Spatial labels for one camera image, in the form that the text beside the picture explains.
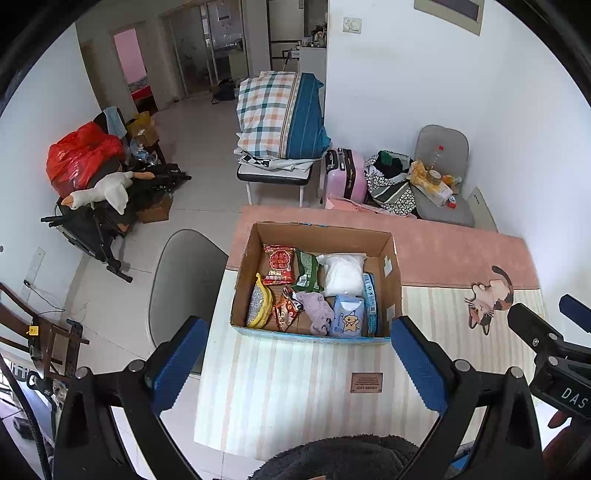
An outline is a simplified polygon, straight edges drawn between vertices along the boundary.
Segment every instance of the pink suitcase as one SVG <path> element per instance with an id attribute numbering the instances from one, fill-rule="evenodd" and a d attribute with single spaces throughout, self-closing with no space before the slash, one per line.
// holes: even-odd
<path id="1" fill-rule="evenodd" d="M 363 174 L 365 160 L 361 154 L 348 148 L 329 150 L 324 157 L 326 181 L 324 205 L 328 197 L 341 197 L 363 203 L 368 184 Z"/>

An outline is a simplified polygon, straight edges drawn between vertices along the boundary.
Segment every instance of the pink wall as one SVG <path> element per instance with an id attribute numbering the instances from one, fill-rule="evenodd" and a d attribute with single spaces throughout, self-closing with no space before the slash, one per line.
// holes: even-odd
<path id="1" fill-rule="evenodd" d="M 136 82 L 146 75 L 144 61 L 139 50 L 138 37 L 135 29 L 126 30 L 115 35 L 115 46 L 123 67 L 127 83 Z"/>

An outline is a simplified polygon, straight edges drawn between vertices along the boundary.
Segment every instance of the blue gripper pad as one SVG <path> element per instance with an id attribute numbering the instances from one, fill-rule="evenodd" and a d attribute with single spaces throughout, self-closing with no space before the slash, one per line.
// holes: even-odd
<path id="1" fill-rule="evenodd" d="M 176 348 L 168 357 L 160 373 L 154 378 L 152 410 L 156 415 L 172 408 L 193 365 L 207 343 L 209 334 L 207 323 L 197 317 L 192 317 L 189 321 L 192 325 L 183 325 L 170 341 L 170 345 Z"/>
<path id="2" fill-rule="evenodd" d="M 390 338 L 394 351 L 425 406 L 442 415 L 447 409 L 447 391 L 435 365 L 402 320 L 396 319 L 392 322 Z"/>
<path id="3" fill-rule="evenodd" d="M 565 295 L 558 303 L 560 313 L 579 325 L 585 332 L 591 333 L 591 310 L 576 298 Z"/>

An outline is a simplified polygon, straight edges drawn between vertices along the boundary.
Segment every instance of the chair backrest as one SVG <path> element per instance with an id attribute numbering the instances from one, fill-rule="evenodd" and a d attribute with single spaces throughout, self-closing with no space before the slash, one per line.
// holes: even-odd
<path id="1" fill-rule="evenodd" d="M 458 130 L 440 125 L 427 125 L 418 135 L 414 159 L 431 158 L 439 145 L 443 145 L 443 162 L 437 165 L 439 173 L 465 179 L 469 146 L 466 136 Z"/>
<path id="2" fill-rule="evenodd" d="M 154 346 L 168 342 L 195 315 L 211 325 L 228 256 L 207 237 L 183 229 L 170 237 L 158 262 L 148 324 Z M 203 355 L 193 372 L 200 374 Z"/>

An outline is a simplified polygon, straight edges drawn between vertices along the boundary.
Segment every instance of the wall switch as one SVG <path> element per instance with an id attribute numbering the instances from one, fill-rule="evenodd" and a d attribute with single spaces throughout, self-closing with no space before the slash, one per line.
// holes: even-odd
<path id="1" fill-rule="evenodd" d="M 361 33 L 361 19 L 356 17 L 343 17 L 343 32 Z"/>
<path id="2" fill-rule="evenodd" d="M 45 250 L 43 250 L 41 247 L 37 247 L 37 251 L 33 255 L 33 259 L 31 260 L 31 265 L 29 265 L 27 276 L 24 278 L 24 280 L 29 282 L 30 285 L 33 285 L 35 283 L 37 273 L 41 268 L 41 262 L 43 262 L 44 257 Z M 21 299 L 27 302 L 29 300 L 29 295 L 31 295 L 31 289 L 26 285 L 23 285 L 21 290 Z"/>

